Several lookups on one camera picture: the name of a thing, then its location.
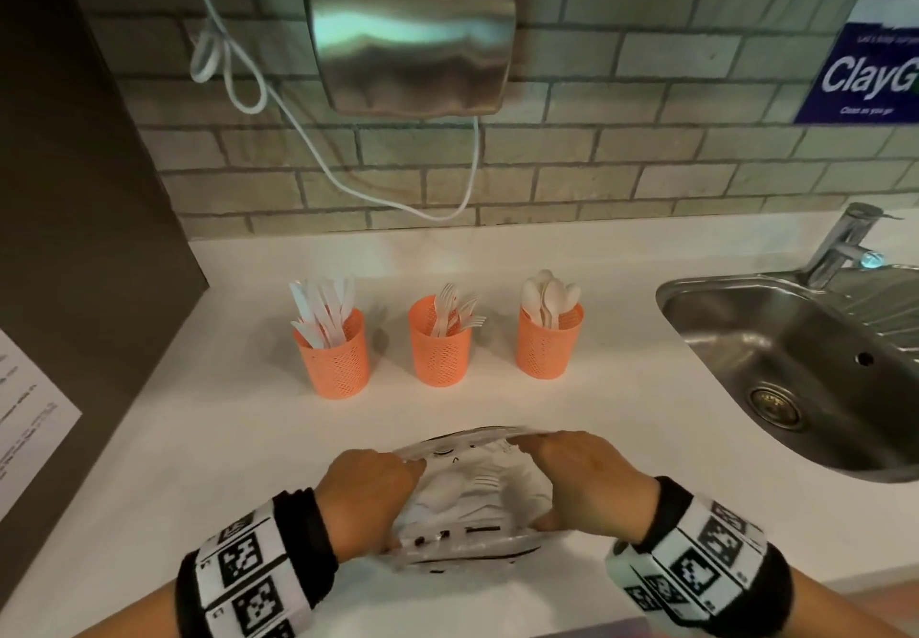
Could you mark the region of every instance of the stainless steel hand dryer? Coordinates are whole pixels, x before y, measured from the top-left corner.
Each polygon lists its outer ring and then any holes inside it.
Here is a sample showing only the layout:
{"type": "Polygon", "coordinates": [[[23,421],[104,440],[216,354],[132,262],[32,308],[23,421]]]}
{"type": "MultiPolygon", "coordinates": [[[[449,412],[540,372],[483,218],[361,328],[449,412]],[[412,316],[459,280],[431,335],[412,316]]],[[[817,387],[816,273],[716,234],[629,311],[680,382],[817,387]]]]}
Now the stainless steel hand dryer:
{"type": "Polygon", "coordinates": [[[501,107],[516,0],[304,0],[329,104],[354,116],[501,107]]]}

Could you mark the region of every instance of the blue sign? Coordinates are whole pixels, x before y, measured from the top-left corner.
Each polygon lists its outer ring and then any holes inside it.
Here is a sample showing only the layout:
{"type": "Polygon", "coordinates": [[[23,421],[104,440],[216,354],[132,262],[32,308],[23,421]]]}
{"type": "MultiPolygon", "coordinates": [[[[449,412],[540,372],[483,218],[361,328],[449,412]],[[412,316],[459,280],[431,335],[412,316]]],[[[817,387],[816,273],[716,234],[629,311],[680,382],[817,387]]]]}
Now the blue sign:
{"type": "Polygon", "coordinates": [[[795,122],[919,123],[919,0],[858,0],[795,122]]]}

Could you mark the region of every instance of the hand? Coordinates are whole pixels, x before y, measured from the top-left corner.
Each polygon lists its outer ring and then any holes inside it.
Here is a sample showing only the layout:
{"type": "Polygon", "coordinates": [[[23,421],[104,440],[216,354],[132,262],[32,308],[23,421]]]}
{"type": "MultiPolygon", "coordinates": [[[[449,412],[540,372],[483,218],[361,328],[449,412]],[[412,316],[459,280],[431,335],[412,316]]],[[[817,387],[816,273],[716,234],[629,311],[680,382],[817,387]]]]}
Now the hand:
{"type": "Polygon", "coordinates": [[[657,509],[660,483],[635,469],[602,437],[586,432],[521,435],[509,442],[552,481],[552,510],[532,526],[578,529],[640,543],[657,509]]]}
{"type": "Polygon", "coordinates": [[[338,455],[316,486],[316,504],[338,563],[383,551],[392,524],[415,490],[426,462],[392,453],[350,449],[338,455]]]}

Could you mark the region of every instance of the stainless steel sink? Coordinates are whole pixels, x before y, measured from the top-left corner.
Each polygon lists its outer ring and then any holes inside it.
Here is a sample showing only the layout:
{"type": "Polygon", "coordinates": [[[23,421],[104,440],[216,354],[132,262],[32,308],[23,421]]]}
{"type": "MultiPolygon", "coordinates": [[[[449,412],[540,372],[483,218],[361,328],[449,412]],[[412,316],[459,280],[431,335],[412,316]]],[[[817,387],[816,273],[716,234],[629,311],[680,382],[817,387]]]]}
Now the stainless steel sink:
{"type": "Polygon", "coordinates": [[[679,280],[657,302],[786,447],[856,478],[919,479],[919,272],[843,269],[825,291],[793,280],[679,280]]]}

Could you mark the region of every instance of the white cable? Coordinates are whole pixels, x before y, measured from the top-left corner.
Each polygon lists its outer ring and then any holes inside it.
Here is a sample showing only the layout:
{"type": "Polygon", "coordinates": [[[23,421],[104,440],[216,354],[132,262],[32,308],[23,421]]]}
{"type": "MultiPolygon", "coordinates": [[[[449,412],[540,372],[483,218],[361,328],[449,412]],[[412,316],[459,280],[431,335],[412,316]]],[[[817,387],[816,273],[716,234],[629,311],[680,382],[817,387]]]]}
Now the white cable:
{"type": "Polygon", "coordinates": [[[262,71],[258,68],[256,63],[247,52],[243,49],[233,36],[230,35],[230,31],[227,30],[224,20],[221,18],[220,13],[217,11],[217,8],[214,6],[212,0],[201,0],[204,2],[204,6],[208,12],[208,18],[204,23],[204,28],[201,29],[201,34],[198,37],[198,42],[195,45],[195,52],[191,57],[190,73],[191,78],[203,84],[208,81],[217,73],[218,67],[221,63],[224,64],[224,85],[227,89],[227,96],[230,97],[230,100],[233,102],[233,105],[236,106],[238,110],[241,110],[248,115],[256,115],[257,113],[262,112],[265,109],[265,106],[268,104],[269,97],[278,104],[278,107],[281,109],[281,112],[287,117],[288,121],[293,125],[294,130],[301,136],[303,141],[306,143],[306,146],[310,148],[310,151],[313,153],[313,156],[316,159],[316,162],[319,164],[320,168],[323,169],[323,173],[328,177],[328,180],[339,190],[343,190],[346,193],[361,198],[367,202],[373,202],[377,205],[385,205],[387,207],[396,208],[397,210],[403,210],[407,213],[415,214],[418,217],[421,217],[431,222],[447,222],[454,219],[459,214],[461,214],[466,206],[469,204],[469,199],[472,196],[472,187],[475,184],[475,173],[479,168],[479,118],[472,118],[472,165],[469,172],[469,182],[466,185],[466,194],[463,196],[462,203],[459,203],[452,213],[447,214],[443,217],[438,217],[435,215],[423,213],[420,210],[416,210],[413,207],[408,205],[403,205],[400,202],[395,201],[385,201],[382,198],[374,198],[373,195],[367,195],[362,193],[359,190],[354,190],[346,186],[344,183],[341,183],[336,177],[332,174],[332,171],[328,168],[323,157],[319,155],[319,152],[316,150],[313,141],[303,130],[303,126],[297,119],[294,117],[291,110],[288,108],[287,104],[284,103],[284,100],[280,97],[278,92],[273,86],[271,86],[265,79],[265,75],[262,74],[262,71]],[[249,72],[256,77],[256,82],[258,83],[258,101],[254,106],[247,106],[236,96],[236,89],[234,88],[234,76],[233,76],[233,57],[234,55],[245,64],[249,72]]]}

